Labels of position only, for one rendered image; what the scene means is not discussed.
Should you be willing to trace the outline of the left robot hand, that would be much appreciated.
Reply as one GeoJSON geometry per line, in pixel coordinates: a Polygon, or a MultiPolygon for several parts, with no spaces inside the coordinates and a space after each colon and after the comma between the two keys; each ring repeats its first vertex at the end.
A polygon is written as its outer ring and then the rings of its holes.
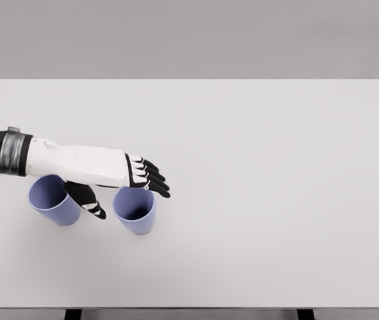
{"type": "Polygon", "coordinates": [[[92,189],[144,189],[168,199],[170,188],[159,168],[147,159],[119,149],[77,147],[63,163],[63,187],[85,211],[104,220],[107,214],[92,189]]]}

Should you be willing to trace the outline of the lavender plastic cup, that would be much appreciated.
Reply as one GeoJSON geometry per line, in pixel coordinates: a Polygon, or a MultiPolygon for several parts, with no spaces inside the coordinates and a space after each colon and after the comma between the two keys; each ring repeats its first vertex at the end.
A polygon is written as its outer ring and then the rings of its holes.
{"type": "Polygon", "coordinates": [[[155,225],[156,202],[151,191],[123,187],[115,194],[112,208],[123,226],[136,235],[150,233],[155,225]]]}
{"type": "Polygon", "coordinates": [[[64,189],[58,175],[47,175],[33,182],[28,192],[30,206],[44,218],[62,226],[74,224],[80,208],[64,189]]]}

